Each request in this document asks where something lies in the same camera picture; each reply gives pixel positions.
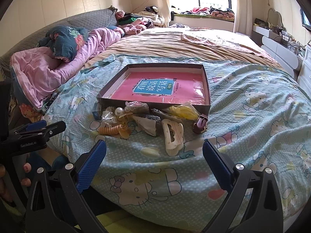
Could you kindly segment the person left hand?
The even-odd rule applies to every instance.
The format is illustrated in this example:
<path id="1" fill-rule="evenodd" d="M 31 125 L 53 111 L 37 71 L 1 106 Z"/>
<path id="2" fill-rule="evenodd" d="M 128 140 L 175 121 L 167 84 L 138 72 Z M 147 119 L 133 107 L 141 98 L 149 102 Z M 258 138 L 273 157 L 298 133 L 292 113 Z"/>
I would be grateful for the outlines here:
<path id="1" fill-rule="evenodd" d="M 23 171 L 25 173 L 29 173 L 31 171 L 32 167 L 29 163 L 25 163 L 23 165 Z M 9 194 L 4 182 L 3 182 L 3 177 L 6 174 L 6 170 L 5 167 L 3 165 L 1 165 L 1 187 L 0 187 L 0 195 L 1 198 L 3 198 L 4 200 L 8 201 L 8 202 L 12 202 L 12 196 Z M 25 187 L 29 187 L 31 185 L 31 180 L 29 178 L 23 178 L 21 180 L 21 185 L 25 186 Z"/>

